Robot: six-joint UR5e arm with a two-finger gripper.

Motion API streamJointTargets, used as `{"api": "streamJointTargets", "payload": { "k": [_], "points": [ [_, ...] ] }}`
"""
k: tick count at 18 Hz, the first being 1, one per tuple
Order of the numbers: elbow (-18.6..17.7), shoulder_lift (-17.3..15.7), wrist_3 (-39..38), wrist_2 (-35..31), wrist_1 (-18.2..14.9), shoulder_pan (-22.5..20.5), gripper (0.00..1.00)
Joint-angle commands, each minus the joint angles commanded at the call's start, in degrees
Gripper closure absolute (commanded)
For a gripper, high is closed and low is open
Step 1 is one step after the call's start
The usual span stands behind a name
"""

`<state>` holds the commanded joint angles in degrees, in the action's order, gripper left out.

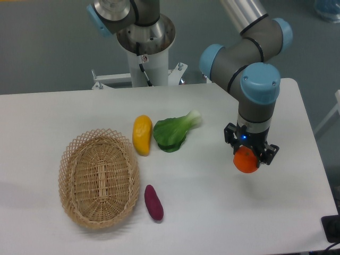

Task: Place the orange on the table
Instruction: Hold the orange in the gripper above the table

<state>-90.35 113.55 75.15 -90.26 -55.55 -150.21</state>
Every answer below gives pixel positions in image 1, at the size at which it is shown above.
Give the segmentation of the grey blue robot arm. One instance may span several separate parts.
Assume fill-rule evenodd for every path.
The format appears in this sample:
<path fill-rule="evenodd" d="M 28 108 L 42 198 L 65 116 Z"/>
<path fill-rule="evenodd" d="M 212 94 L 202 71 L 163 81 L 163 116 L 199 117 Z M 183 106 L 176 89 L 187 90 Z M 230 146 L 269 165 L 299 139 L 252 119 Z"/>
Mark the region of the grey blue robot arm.
<path fill-rule="evenodd" d="M 213 44 L 199 61 L 200 71 L 238 101 L 236 124 L 224 128 L 234 152 L 249 149 L 256 164 L 269 165 L 279 148 L 267 142 L 281 76 L 268 60 L 293 40 L 290 25 L 271 19 L 259 1 L 222 1 L 241 40 L 232 47 Z M 94 1 L 87 12 L 104 36 L 116 35 L 129 58 L 134 87 L 168 81 L 168 49 L 175 39 L 172 21 L 159 1 Z"/>

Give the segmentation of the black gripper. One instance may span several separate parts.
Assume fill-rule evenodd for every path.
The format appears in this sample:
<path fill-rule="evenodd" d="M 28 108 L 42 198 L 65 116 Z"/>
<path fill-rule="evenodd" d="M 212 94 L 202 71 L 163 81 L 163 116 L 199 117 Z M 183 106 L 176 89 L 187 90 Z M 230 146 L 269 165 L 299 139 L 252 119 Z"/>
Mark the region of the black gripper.
<path fill-rule="evenodd" d="M 255 150 L 257 167 L 262 164 L 270 165 L 279 151 L 279 146 L 267 143 L 267 136 L 268 121 L 262 123 L 237 121 L 236 126 L 228 123 L 224 128 L 225 142 L 233 148 L 233 154 L 236 154 L 241 146 Z"/>

